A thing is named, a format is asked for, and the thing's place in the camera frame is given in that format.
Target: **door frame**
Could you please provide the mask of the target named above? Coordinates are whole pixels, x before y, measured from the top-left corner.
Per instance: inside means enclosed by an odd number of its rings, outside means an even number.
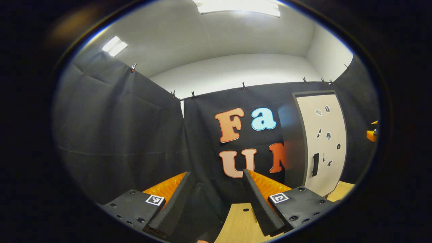
[[[304,158],[298,160],[298,161],[301,161],[301,162],[304,163],[304,166],[301,166],[301,167],[302,168],[304,167],[304,169],[305,169],[304,175],[303,175],[302,186],[304,186],[306,184],[306,175],[307,175],[306,173],[307,173],[307,168],[308,168],[308,140],[307,140],[307,137],[306,137],[306,128],[305,128],[305,124],[303,122],[302,112],[300,110],[299,103],[297,102],[297,98],[299,98],[299,97],[307,97],[307,96],[333,95],[333,94],[336,96],[337,102],[339,103],[339,107],[340,107],[340,110],[342,112],[343,124],[345,126],[345,141],[346,141],[346,146],[345,146],[345,159],[343,161],[343,167],[342,167],[342,173],[343,173],[343,170],[345,169],[345,163],[346,163],[346,154],[348,153],[348,132],[346,131],[345,116],[343,114],[342,106],[340,104],[339,97],[337,96],[336,91],[335,90],[322,90],[322,91],[306,91],[306,92],[295,92],[295,93],[292,93],[292,97],[294,98],[294,104],[295,104],[295,107],[297,108],[297,114],[299,115],[299,118],[300,118],[300,123],[301,123],[303,137],[304,137],[304,148],[305,148],[304,149],[305,150]],[[329,192],[328,194],[326,194],[324,197],[326,197],[330,193],[332,193],[335,190],[336,187],[337,187],[337,184],[333,188],[333,190],[331,192]]]

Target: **ceiling light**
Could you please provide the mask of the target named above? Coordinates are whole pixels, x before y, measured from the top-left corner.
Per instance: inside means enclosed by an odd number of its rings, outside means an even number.
[[[126,47],[126,43],[121,41],[117,36],[114,36],[102,47],[102,50],[107,51],[111,56],[115,57]]]
[[[201,14],[222,11],[246,11],[280,17],[279,5],[269,0],[193,0]]]

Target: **wooden table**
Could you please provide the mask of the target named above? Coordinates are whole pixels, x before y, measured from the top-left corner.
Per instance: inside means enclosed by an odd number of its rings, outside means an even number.
[[[353,187],[354,184],[339,182],[327,199],[329,201],[342,199]],[[215,243],[261,243],[278,236],[264,236],[252,211],[251,204],[238,203],[231,204],[228,216]]]

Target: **black fabric backdrop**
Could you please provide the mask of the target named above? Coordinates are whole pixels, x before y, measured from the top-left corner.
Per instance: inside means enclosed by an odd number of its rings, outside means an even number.
[[[91,45],[65,69],[52,120],[65,166],[97,203],[192,170],[180,101]],[[224,215],[210,206],[197,183],[167,240],[214,240]]]
[[[235,166],[237,170],[246,168],[244,149],[254,148],[255,172],[261,173],[278,182],[284,182],[284,170],[270,173],[273,154],[269,146],[283,143],[277,109],[293,92],[335,90],[342,106],[347,129],[347,157],[341,180],[356,183],[364,171],[374,150],[375,144],[366,138],[366,130],[371,129],[371,122],[378,119],[378,101],[375,89],[365,67],[356,56],[335,85],[322,82],[276,83],[218,91],[195,96],[184,100],[184,119],[188,148],[197,176],[209,188],[221,197],[221,207],[229,209],[231,203],[247,202],[247,196],[240,178],[227,176],[222,167],[219,153],[233,150],[237,152]],[[240,117],[241,130],[235,132],[240,138],[221,143],[222,135],[218,120],[214,116],[235,108],[244,110]],[[272,129],[256,131],[251,127],[253,110],[266,107],[272,110],[277,126]]]
[[[53,105],[53,135],[72,177],[95,202],[105,204],[128,189],[145,190],[186,170],[198,183],[171,242],[212,242],[232,203],[248,202],[240,178],[225,175],[219,153],[237,152],[237,170],[245,168],[244,149],[256,149],[255,171],[278,182],[284,170],[270,173],[269,146],[282,143],[277,109],[292,92],[335,90],[344,111],[348,154],[342,181],[355,183],[373,143],[365,136],[378,118],[374,88],[355,56],[350,70],[334,86],[321,82],[278,83],[225,90],[187,98],[184,120],[180,103],[138,72],[98,48],[80,52],[65,69]],[[214,116],[235,108],[240,138],[221,143]],[[269,108],[274,129],[251,127],[252,111]]]

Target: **white wall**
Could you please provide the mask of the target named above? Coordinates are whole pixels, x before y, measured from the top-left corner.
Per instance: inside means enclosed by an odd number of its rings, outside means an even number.
[[[306,59],[325,81],[336,80],[353,60],[353,53],[332,33],[315,24],[315,34]]]
[[[150,79],[174,91],[179,99],[232,88],[268,83],[320,81],[303,57],[281,54],[239,54],[206,59],[180,66]]]

